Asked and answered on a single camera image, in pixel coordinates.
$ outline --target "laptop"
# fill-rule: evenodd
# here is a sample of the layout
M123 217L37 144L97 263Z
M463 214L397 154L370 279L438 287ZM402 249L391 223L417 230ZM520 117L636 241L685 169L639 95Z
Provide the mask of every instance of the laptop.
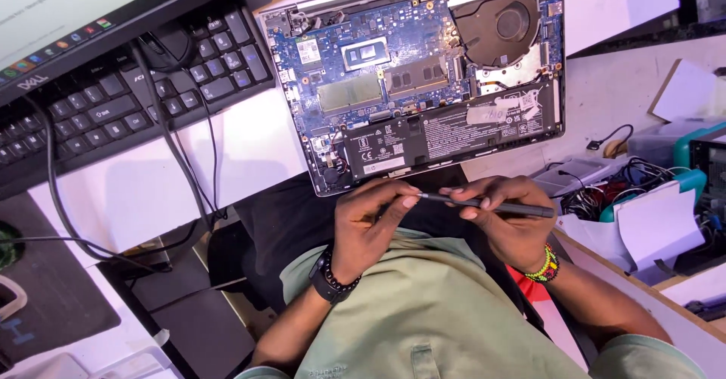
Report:
M259 14L318 196L562 136L563 0L311 0Z

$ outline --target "keyboard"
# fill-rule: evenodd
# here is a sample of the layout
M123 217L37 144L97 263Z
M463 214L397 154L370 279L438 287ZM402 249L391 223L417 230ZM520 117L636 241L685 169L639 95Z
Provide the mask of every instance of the keyboard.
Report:
M197 45L191 75L152 71L172 131L206 118L202 97L214 114L275 86L264 38L244 6L215 0L178 21ZM59 174L162 136L146 81L126 45L30 96L52 117ZM43 119L24 99L0 108L0 199L5 199L47 180L47 149Z

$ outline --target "black mouse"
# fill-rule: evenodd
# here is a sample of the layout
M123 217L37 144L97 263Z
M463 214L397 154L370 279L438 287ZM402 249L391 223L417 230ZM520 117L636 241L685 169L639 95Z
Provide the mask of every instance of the black mouse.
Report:
M189 67L195 56L194 41L176 21L146 32L140 39L149 68L158 72L169 73Z

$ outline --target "mouse pad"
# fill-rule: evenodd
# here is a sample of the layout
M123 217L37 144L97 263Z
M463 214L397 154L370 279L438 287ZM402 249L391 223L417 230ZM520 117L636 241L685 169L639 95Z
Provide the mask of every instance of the mouse pad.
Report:
M18 283L28 295L21 310L0 322L0 351L12 363L121 324L63 242L26 243L23 257L0 274ZM7 303L14 295L2 288L0 297L0 303Z

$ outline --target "black beaded bracelet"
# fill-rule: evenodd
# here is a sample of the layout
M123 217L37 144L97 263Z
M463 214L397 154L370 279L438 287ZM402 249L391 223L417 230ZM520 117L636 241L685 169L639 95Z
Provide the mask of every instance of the black beaded bracelet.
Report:
M330 263L332 262L332 247L328 247L322 252L322 259L324 260L322 269L325 278L327 279L327 281L330 282L330 285L335 290L338 290L340 292L348 292L352 291L358 285L358 282L361 280L362 276L358 276L356 280L348 285L342 285L338 280L335 279L335 276L332 275L332 270L330 269Z

